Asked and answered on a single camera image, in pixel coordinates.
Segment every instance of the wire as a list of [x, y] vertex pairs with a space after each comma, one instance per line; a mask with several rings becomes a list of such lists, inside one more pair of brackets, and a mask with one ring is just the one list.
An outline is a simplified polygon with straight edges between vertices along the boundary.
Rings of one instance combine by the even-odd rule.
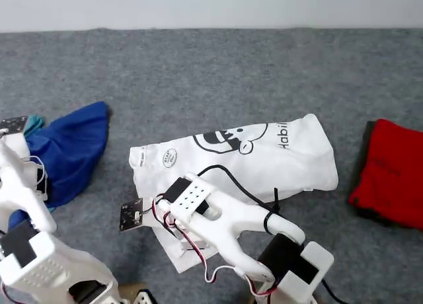
[[203, 264], [203, 267], [204, 267], [204, 281], [206, 281], [206, 283], [209, 283], [209, 284], [214, 283], [217, 279], [217, 272], [219, 270], [221, 270], [221, 269], [231, 269], [231, 270], [233, 270], [234, 269], [233, 266], [218, 266], [213, 271], [213, 273], [211, 274], [212, 277], [209, 278], [207, 260], [206, 260], [206, 257], [202, 254], [200, 248], [198, 248], [196, 243], [194, 241], [192, 241], [191, 238], [181, 228], [179, 228], [175, 223], [173, 223], [173, 225], [175, 226], [176, 230], [178, 230], [182, 234], [182, 236], [184, 236], [184, 238], [190, 243], [190, 245], [192, 246], [192, 248], [194, 249], [194, 251], [196, 252], [198, 257], [200, 258], [201, 263]]
[[329, 295], [339, 304], [348, 304], [347, 302], [341, 300], [340, 298], [338, 298], [330, 289], [328, 283], [326, 282], [325, 279], [322, 279], [322, 284], [325, 287], [325, 289], [328, 291]]
[[250, 292], [251, 294], [253, 294], [255, 297], [266, 297], [269, 296], [270, 294], [272, 294], [273, 292], [275, 292], [278, 288], [277, 287], [273, 287], [271, 289], [268, 289], [265, 292], [262, 293], [257, 293], [256, 288], [254, 287], [254, 283], [251, 281], [251, 279], [248, 276], [244, 276], [250, 286]]
[[167, 227], [166, 225], [165, 225], [165, 223], [164, 222], [162, 222], [162, 221], [160, 221], [160, 219], [157, 217], [157, 211], [156, 211], [156, 199], [155, 198], [153, 198], [153, 202], [152, 202], [152, 204], [151, 204], [151, 210], [153, 211], [153, 216], [154, 216], [154, 218], [163, 226], [163, 228], [165, 228], [172, 236], [174, 236], [175, 238], [177, 238], [176, 237], [176, 235], [173, 233], [173, 231], [171, 231], [170, 229], [169, 229], [169, 227]]
[[37, 157], [36, 155], [30, 155], [29, 156], [30, 159], [37, 159], [38, 162], [40, 163], [41, 167], [42, 167], [42, 176], [41, 178], [37, 181], [37, 185], [39, 185], [39, 183], [42, 182], [42, 180], [44, 180], [44, 177], [46, 176], [46, 167], [44, 166], [43, 161], [41, 161], [41, 159], [39, 157]]
[[245, 195], [247, 195], [249, 198], [251, 198], [252, 200], [254, 200], [259, 206], [263, 207], [264, 209], [267, 209], [268, 211], [272, 211], [272, 208], [270, 208], [269, 206], [267, 206], [264, 202], [262, 202], [261, 200], [259, 200], [256, 196], [252, 195], [248, 190], [246, 190], [241, 184], [239, 184], [238, 180], [232, 175], [231, 172], [229, 172], [229, 170], [224, 167], [223, 165], [220, 164], [216, 164], [216, 165], [210, 165], [209, 167], [206, 167], [204, 170], [202, 170], [201, 172], [199, 172], [197, 175], [198, 176], [202, 176], [205, 172], [210, 171], [212, 169], [221, 169], [223, 172], [226, 173], [226, 175], [232, 180], [232, 182], [237, 186], [237, 188], [239, 188], [239, 190], [244, 193]]
[[272, 235], [272, 233], [269, 231], [268, 227], [267, 227], [267, 222], [270, 218], [271, 215], [276, 214], [279, 215], [280, 217], [283, 217], [283, 215], [281, 215], [279, 213], [279, 196], [278, 196], [278, 189], [275, 188], [274, 189], [274, 196], [275, 196], [275, 204], [273, 206], [273, 208], [270, 208], [269, 206], [267, 206], [264, 202], [262, 202], [261, 200], [259, 200], [256, 196], [252, 195], [248, 190], [246, 190], [241, 184], [239, 184], [238, 180], [232, 175], [232, 173], [223, 165], [220, 164], [216, 164], [216, 165], [210, 165], [209, 167], [206, 167], [204, 170], [202, 170], [201, 172], [199, 172], [197, 175], [198, 176], [202, 176], [205, 172], [210, 171], [212, 169], [221, 169], [223, 172], [226, 173], [226, 175], [232, 180], [232, 182], [237, 186], [237, 188], [244, 193], [245, 195], [247, 195], [250, 199], [254, 200], [260, 207], [266, 209], [269, 211], [269, 213], [266, 215], [266, 217], [263, 219], [263, 227], [264, 230], [269, 234]]
[[23, 302], [15, 301], [14, 299], [12, 299], [9, 296], [9, 294], [7, 294], [6, 285], [3, 283], [3, 281], [1, 282], [1, 292], [3, 293], [3, 296], [6, 297], [12, 303], [14, 303], [14, 304], [25, 304]]

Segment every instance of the circuit board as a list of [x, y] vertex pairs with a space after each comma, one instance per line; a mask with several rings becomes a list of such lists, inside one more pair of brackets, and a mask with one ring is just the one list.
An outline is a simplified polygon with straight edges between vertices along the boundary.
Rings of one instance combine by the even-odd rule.
[[141, 227], [143, 223], [143, 199], [137, 198], [120, 206], [120, 231]]
[[27, 120], [27, 116], [0, 120], [1, 135], [23, 133]]

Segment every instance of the white robotic arm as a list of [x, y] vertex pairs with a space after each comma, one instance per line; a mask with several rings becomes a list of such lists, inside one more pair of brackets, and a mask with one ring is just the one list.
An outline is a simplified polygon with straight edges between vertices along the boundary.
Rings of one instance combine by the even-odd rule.
[[0, 139], [0, 229], [7, 232], [9, 218], [16, 210], [26, 211], [35, 228], [53, 233], [56, 223], [44, 202], [32, 189], [28, 170], [32, 162], [24, 162]]
[[[56, 223], [34, 191], [32, 162], [23, 161], [29, 157], [23, 126], [2, 130], [0, 137], [2, 283], [31, 294], [41, 304], [129, 304], [119, 296], [116, 279], [101, 261], [51, 234]], [[9, 218], [18, 209], [28, 213], [30, 222], [8, 231]]]
[[[272, 303], [313, 301], [312, 293], [334, 261], [317, 243], [302, 247], [305, 234], [297, 225], [275, 213], [269, 215], [260, 206], [247, 205], [194, 174], [179, 178], [163, 197], [162, 212], [169, 211], [179, 229], [215, 247], [240, 277], [264, 282], [262, 292], [276, 284]], [[242, 231], [264, 232], [265, 221], [275, 238], [257, 261], [243, 252], [237, 238]]]

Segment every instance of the floor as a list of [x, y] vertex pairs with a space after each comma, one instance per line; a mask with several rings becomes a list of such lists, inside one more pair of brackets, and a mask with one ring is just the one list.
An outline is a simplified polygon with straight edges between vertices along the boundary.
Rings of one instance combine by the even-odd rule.
[[[206, 285], [200, 266], [177, 274], [152, 230], [119, 233], [120, 204], [136, 195], [129, 148], [312, 112], [334, 147], [339, 187], [286, 199], [284, 215], [333, 252], [327, 282], [343, 300], [423, 298], [422, 233], [359, 218], [346, 203], [368, 120], [423, 130], [423, 30], [0, 34], [0, 61], [2, 118], [51, 121], [97, 100], [110, 105], [108, 146], [91, 185], [53, 217], [57, 237], [106, 263], [120, 283], [145, 282], [160, 304], [246, 303], [247, 285], [233, 273]], [[269, 240], [240, 238], [253, 256]], [[210, 267], [222, 263], [215, 256]]]

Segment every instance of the white drawstring bag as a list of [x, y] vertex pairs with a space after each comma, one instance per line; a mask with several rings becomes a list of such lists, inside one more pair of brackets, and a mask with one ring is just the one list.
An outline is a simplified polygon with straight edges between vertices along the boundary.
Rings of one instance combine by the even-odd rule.
[[[292, 122], [254, 124], [132, 147], [129, 162], [142, 198], [166, 192], [178, 177], [216, 164], [229, 169], [263, 202], [274, 199], [274, 188], [284, 199], [303, 190], [334, 190], [338, 185], [333, 148], [314, 114]], [[202, 178], [235, 198], [254, 203], [221, 170], [210, 170]], [[143, 224], [157, 226], [150, 213]], [[179, 272], [199, 263], [193, 252], [181, 256], [174, 246], [169, 251], [168, 240], [158, 238]]]

